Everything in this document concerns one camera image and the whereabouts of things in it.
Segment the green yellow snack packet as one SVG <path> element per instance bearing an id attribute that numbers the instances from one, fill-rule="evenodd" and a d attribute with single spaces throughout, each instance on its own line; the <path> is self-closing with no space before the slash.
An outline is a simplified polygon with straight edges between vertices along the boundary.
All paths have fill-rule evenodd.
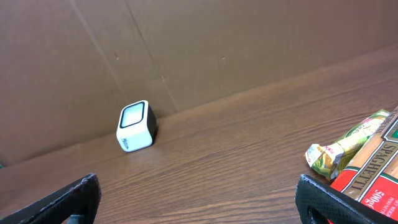
<path id="1" fill-rule="evenodd" d="M 334 143 L 312 144 L 304 154 L 308 166 L 327 180 L 335 179 L 389 115 L 390 112 L 379 110 Z"/>

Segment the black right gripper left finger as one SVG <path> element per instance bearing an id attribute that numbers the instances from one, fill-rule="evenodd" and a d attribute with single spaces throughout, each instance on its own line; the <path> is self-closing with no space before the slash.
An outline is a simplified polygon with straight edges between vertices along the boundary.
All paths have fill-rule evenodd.
<path id="1" fill-rule="evenodd" d="M 90 173 L 35 203 L 1 219 L 1 223 L 94 223 L 101 200 L 98 177 Z"/>

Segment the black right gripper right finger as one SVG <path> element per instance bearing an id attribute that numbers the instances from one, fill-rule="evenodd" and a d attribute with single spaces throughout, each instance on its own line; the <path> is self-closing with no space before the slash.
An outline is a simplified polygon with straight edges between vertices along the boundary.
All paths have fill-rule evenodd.
<path id="1" fill-rule="evenodd" d="M 396 220 L 305 174 L 298 180 L 295 204 L 302 223 L 397 224 Z"/>

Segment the orange noodle packet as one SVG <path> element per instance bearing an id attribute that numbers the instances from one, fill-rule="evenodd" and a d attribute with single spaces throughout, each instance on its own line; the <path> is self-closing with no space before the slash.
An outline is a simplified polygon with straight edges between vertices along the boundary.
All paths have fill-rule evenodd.
<path id="1" fill-rule="evenodd" d="M 397 220 L 397 109 L 366 141 L 331 187 Z"/>

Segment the white barcode scanner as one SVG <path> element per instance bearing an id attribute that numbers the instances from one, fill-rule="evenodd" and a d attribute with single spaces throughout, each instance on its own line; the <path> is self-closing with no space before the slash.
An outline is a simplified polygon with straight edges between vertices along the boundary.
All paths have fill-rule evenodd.
<path id="1" fill-rule="evenodd" d="M 157 120 L 147 100 L 125 106 L 120 114 L 116 138 L 125 152 L 153 145 Z"/>

